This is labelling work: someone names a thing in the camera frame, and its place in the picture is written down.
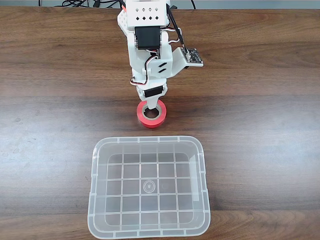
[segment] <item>clear plastic bin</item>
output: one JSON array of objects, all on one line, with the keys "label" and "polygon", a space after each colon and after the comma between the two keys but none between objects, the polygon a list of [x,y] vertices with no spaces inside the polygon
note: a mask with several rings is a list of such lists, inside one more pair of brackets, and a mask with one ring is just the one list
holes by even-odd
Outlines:
[{"label": "clear plastic bin", "polygon": [[91,178],[88,227],[96,238],[189,237],[209,227],[204,152],[194,137],[104,138]]}]

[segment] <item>table surface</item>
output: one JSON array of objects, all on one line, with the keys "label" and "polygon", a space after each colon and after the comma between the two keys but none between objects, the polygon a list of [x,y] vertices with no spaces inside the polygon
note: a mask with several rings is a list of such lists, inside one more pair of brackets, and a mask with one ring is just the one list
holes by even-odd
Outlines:
[{"label": "table surface", "polygon": [[1,239],[94,239],[95,144],[162,135],[204,148],[211,224],[192,239],[320,239],[320,10],[175,10],[204,67],[168,80],[153,130],[118,13],[0,7]]}]

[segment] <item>tape roll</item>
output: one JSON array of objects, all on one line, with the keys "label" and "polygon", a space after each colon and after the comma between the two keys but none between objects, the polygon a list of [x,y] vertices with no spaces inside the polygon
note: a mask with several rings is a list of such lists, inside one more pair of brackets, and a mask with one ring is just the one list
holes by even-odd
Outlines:
[{"label": "tape roll", "polygon": [[157,117],[155,118],[147,117],[145,115],[145,110],[147,108],[148,108],[147,101],[140,102],[138,107],[136,108],[136,115],[143,126],[150,129],[154,129],[164,123],[167,115],[167,109],[165,104],[161,100],[158,100],[155,107],[159,111],[159,115]]}]

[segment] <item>circuit board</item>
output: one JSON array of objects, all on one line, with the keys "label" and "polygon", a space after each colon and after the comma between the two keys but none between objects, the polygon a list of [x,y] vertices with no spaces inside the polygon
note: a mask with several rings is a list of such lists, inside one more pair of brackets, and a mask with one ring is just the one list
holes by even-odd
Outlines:
[{"label": "circuit board", "polygon": [[190,59],[187,58],[187,51],[181,47],[181,50],[185,56],[185,59],[189,62],[189,63],[193,63],[193,64],[202,64],[203,61],[201,60],[201,57],[197,51],[196,48],[187,48],[190,54]]}]

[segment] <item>black cable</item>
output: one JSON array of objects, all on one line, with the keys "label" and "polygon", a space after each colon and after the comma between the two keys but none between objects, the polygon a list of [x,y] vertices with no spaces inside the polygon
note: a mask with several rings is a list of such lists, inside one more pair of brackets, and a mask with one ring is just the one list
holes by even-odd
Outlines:
[{"label": "black cable", "polygon": [[113,3],[113,2],[118,2],[118,0],[100,1],[100,3],[102,3],[102,4],[108,4],[108,3]]},{"label": "black cable", "polygon": [[174,19],[174,16],[173,16],[173,14],[172,14],[172,12],[171,12],[171,9],[170,9],[170,6],[169,6],[168,4],[166,5],[166,13],[168,14],[169,19],[171,20],[171,22],[172,22],[172,24],[173,24],[173,26],[174,26],[174,29],[175,29],[175,31],[176,31],[176,34],[178,34],[178,38],[179,38],[179,40],[180,40],[181,45],[183,46],[183,48],[184,48],[185,50],[187,50],[187,48],[185,47],[185,44],[184,44],[184,39],[183,39],[183,37],[182,37],[182,35],[181,35],[180,31],[179,31],[179,28],[178,28],[178,26],[177,26],[177,23],[176,23],[176,21],[175,21],[175,19]]},{"label": "black cable", "polygon": [[120,3],[120,8],[121,8],[121,5],[123,5],[124,7],[126,7],[126,4],[125,4],[125,2],[123,1],[123,0],[118,0],[119,1],[119,3]]},{"label": "black cable", "polygon": [[57,5],[55,7],[83,7],[89,8],[89,6],[83,5],[86,1],[89,0],[64,0],[61,5]]},{"label": "black cable", "polygon": [[192,6],[193,6],[193,9],[196,9],[196,5],[195,5],[194,0],[191,0],[191,3],[192,3]]},{"label": "black cable", "polygon": [[113,5],[115,5],[116,3],[118,3],[118,1],[115,1],[114,3],[110,4],[109,6],[106,7],[106,9],[111,8]]}]

